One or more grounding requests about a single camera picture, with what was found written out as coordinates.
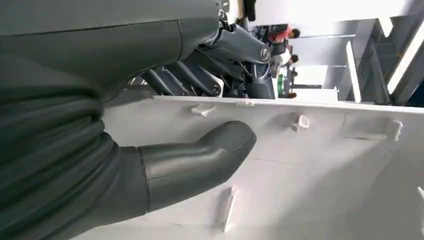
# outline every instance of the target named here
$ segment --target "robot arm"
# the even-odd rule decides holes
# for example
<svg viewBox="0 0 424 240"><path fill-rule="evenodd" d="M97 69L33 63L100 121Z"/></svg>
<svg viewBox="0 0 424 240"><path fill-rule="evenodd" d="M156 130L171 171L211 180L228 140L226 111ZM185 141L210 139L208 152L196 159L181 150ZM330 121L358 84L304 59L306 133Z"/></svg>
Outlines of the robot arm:
<svg viewBox="0 0 424 240"><path fill-rule="evenodd" d="M183 201L255 144L228 122L194 143L119 147L101 101L213 41L215 1L82 2L0 3L0 239L66 240Z"/></svg>
<svg viewBox="0 0 424 240"><path fill-rule="evenodd" d="M269 47L242 27L221 23L214 40L187 59L150 69L142 77L160 95L198 96L194 89L199 89L200 95L218 96L215 76L224 81L225 97L274 99Z"/></svg>

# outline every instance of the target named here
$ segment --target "dark gray robot arm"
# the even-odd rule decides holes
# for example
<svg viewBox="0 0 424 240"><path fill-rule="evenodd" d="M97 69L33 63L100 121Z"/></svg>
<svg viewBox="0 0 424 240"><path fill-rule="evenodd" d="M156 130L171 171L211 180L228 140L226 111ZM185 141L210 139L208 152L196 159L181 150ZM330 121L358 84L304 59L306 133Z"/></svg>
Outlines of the dark gray robot arm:
<svg viewBox="0 0 424 240"><path fill-rule="evenodd" d="M237 24L221 27L209 46L205 53L237 62L267 64L271 58L269 47Z"/></svg>
<svg viewBox="0 0 424 240"><path fill-rule="evenodd" d="M0 239L65 240L172 205L225 182L255 143L236 121L192 143L119 147L101 101L213 38L215 2L81 7L0 3Z"/></svg>

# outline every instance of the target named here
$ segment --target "rubber cover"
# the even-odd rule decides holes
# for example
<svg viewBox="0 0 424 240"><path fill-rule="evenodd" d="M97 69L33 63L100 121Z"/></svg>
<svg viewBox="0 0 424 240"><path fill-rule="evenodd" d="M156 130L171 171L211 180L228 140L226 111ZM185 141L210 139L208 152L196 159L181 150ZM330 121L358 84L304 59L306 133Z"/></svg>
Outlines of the rubber cover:
<svg viewBox="0 0 424 240"><path fill-rule="evenodd" d="M188 144L141 146L149 189L149 211L186 200L226 182L249 155L256 135L229 121Z"/></svg>
<svg viewBox="0 0 424 240"><path fill-rule="evenodd" d="M88 84L107 101L137 73L185 59L218 27L213 0L7 0L0 1L0 58L67 75L40 81ZM10 72L2 81L39 85L33 67Z"/></svg>

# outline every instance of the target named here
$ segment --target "white plastic surface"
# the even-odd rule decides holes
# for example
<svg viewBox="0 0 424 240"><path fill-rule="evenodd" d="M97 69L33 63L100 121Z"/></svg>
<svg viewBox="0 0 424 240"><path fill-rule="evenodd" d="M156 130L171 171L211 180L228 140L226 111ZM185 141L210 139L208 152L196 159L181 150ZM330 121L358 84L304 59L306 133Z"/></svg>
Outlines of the white plastic surface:
<svg viewBox="0 0 424 240"><path fill-rule="evenodd" d="M404 125L401 121L392 120L389 124L389 128L387 129L388 136L391 136L395 142L399 141L403 127Z"/></svg>
<svg viewBox="0 0 424 240"><path fill-rule="evenodd" d="M106 131L120 146L191 142L231 120L247 123L257 142L227 183L76 239L422 240L422 108L251 101L156 97L107 109ZM191 113L205 103L216 106L208 117ZM290 129L298 113L311 124L301 134ZM360 136L372 126L366 123L387 120L402 123L398 141L345 134ZM229 186L242 190L242 201L231 214L236 227L223 233L218 212Z"/></svg>
<svg viewBox="0 0 424 240"><path fill-rule="evenodd" d="M231 228L234 227L234 221L233 220L233 212L234 208L236 206L236 196L239 194L239 190L236 187L232 187L231 191L229 192L228 196L228 206L225 216L225 221L222 226L222 231L224 233L228 232Z"/></svg>
<svg viewBox="0 0 424 240"><path fill-rule="evenodd" d="M299 115L293 122L293 128L296 133L299 133L301 129L307 129L310 126L309 118L305 115Z"/></svg>
<svg viewBox="0 0 424 240"><path fill-rule="evenodd" d="M202 117L207 117L208 114L213 112L216 109L214 104L200 104L191 109L191 112L196 115L200 115Z"/></svg>

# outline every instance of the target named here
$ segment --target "white wall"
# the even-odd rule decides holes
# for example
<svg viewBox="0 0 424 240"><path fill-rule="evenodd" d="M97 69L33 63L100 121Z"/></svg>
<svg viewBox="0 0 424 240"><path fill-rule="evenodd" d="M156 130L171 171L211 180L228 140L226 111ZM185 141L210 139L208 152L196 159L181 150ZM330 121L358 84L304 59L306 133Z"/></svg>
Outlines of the white wall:
<svg viewBox="0 0 424 240"><path fill-rule="evenodd" d="M293 46L293 54L299 56L299 61L293 66L345 65L346 58L343 50L351 39L351 37L291 39L289 44Z"/></svg>
<svg viewBox="0 0 424 240"><path fill-rule="evenodd" d="M424 130L417 129L424 124L424 109L255 99L253 107L242 107L235 104L239 99L229 98L158 99L107 109L107 132L121 146L189 142L220 123L242 120L255 131L257 143L226 184L76 240L421 239L416 187L424 185ZM204 101L221 103L214 103L208 117L191 114ZM309 117L308 130L296 134L289 128L295 113ZM404 124L399 141L380 138L390 119ZM240 195L234 228L223 234L219 212L230 186Z"/></svg>
<svg viewBox="0 0 424 240"><path fill-rule="evenodd" d="M301 65L296 67L298 75L294 84L300 85L322 85L326 80L327 65Z"/></svg>
<svg viewBox="0 0 424 240"><path fill-rule="evenodd" d="M336 103L338 101L336 89L293 89L297 94L296 101L305 103Z"/></svg>
<svg viewBox="0 0 424 240"><path fill-rule="evenodd" d="M328 23L400 16L411 0L260 0L254 25Z"/></svg>
<svg viewBox="0 0 424 240"><path fill-rule="evenodd" d="M328 35L351 35L356 34L358 28L357 20L332 21L322 24L321 22L309 21L303 23L290 23L293 28L301 30L301 37L317 37Z"/></svg>

